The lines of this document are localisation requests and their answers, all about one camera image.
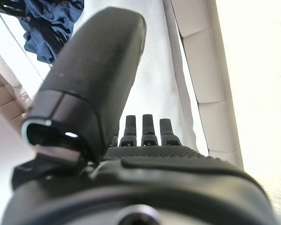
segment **textured grip surface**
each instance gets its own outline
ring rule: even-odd
[[[200,153],[185,146],[142,146],[142,147],[114,147],[109,148],[105,159],[117,159],[122,157],[178,157],[192,158],[204,157]]]

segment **white fabric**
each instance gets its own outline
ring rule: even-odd
[[[136,115],[138,145],[140,145],[142,115],[148,113],[153,114],[159,144],[161,143],[159,119],[169,118],[172,121],[173,131],[182,144],[197,149],[192,127],[184,124],[162,0],[86,0],[84,11],[75,24],[74,31],[77,31],[96,12],[110,6],[136,11],[144,16],[147,24],[145,50],[120,120],[119,138],[124,133],[126,116]]]
[[[30,97],[34,97],[43,82],[25,52],[0,17],[0,55],[13,71]]]

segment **blue fabric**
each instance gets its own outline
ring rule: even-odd
[[[24,0],[25,17],[19,18],[25,29],[25,50],[37,54],[37,60],[53,63],[70,39],[84,0]]]

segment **black robotic finger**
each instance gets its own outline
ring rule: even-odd
[[[142,146],[154,146],[158,145],[157,137],[155,135],[153,116],[146,114],[142,116]]]
[[[170,119],[160,119],[160,135],[162,145],[181,145],[179,138],[173,133]]]
[[[135,116],[126,116],[126,126],[124,136],[121,138],[120,147],[137,146],[136,142],[136,118]]]

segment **black plastic part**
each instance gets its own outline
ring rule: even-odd
[[[162,145],[181,145],[180,139],[174,135],[170,119],[161,119],[160,135]]]
[[[146,213],[130,213],[124,218],[122,218],[118,223],[118,225],[161,225],[159,221],[156,220],[151,215]]]
[[[14,168],[12,188],[45,176],[76,176],[85,168],[87,162],[81,153],[60,147],[38,147],[34,160]]]
[[[200,174],[195,165],[192,169],[186,161],[179,165],[176,158],[147,159],[104,162],[92,173],[92,179],[28,182],[16,190],[2,224],[65,224],[86,214],[104,217],[107,210],[133,204],[166,209],[214,225],[278,224],[266,194],[248,175],[211,168],[210,173]],[[224,171],[237,171],[231,167]]]
[[[67,148],[99,162],[118,128],[145,35],[138,13],[107,8],[91,17],[60,52],[41,86],[22,127],[26,141],[66,142]]]
[[[136,117],[126,116],[124,136],[121,138],[120,147],[137,146],[136,140]]]
[[[158,145],[158,140],[155,135],[153,116],[145,114],[142,116],[142,146],[155,146]]]

